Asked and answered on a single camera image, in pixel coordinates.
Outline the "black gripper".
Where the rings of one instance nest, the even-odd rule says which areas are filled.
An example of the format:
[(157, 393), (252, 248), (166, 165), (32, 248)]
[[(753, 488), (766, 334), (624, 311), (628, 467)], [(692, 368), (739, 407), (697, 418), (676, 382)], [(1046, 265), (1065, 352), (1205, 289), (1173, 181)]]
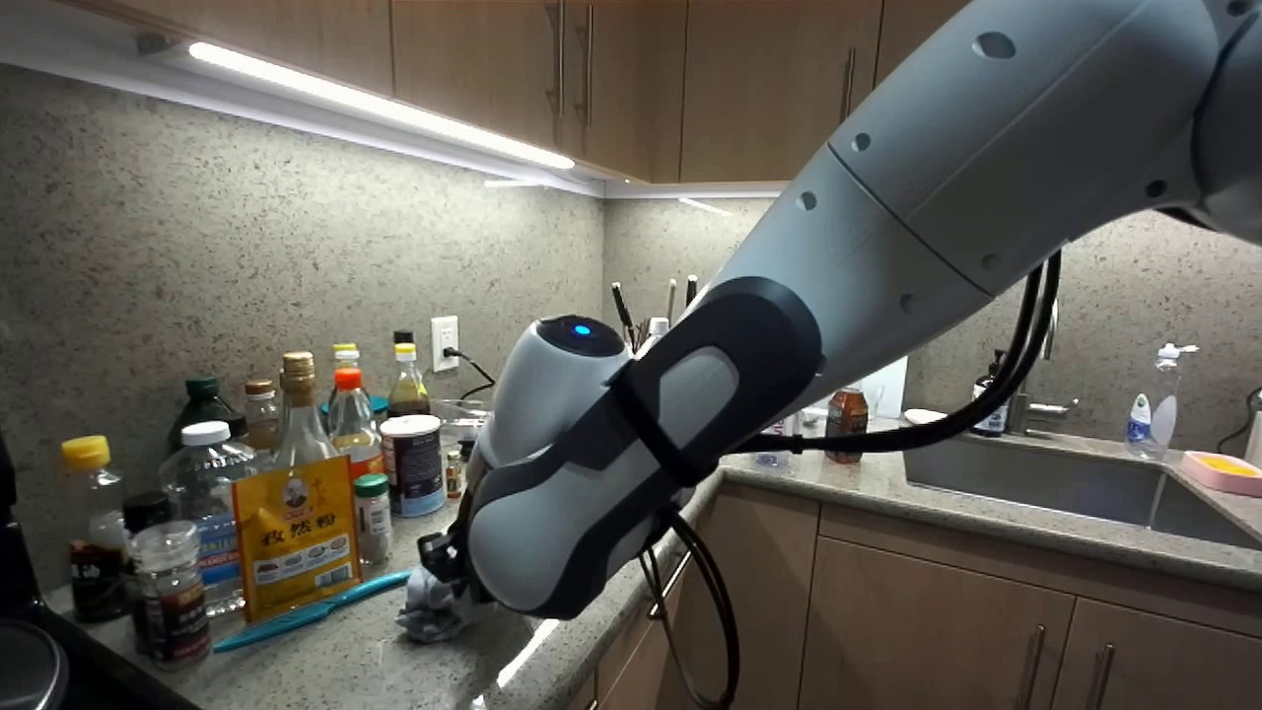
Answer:
[(417, 565), (426, 573), (426, 590), (423, 599), (429, 606), (453, 606), (466, 602), (473, 590), (473, 573), (466, 560), (466, 541), (459, 527), (426, 532), (417, 541)]

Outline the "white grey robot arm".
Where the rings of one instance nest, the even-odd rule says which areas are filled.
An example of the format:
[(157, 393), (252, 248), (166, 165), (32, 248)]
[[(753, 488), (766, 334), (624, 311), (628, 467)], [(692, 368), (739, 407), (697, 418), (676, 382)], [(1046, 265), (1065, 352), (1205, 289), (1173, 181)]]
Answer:
[(768, 421), (951, 330), (1139, 210), (1262, 235), (1257, 0), (968, 0), (647, 348), (543, 314), (509, 352), (429, 576), (574, 618)]

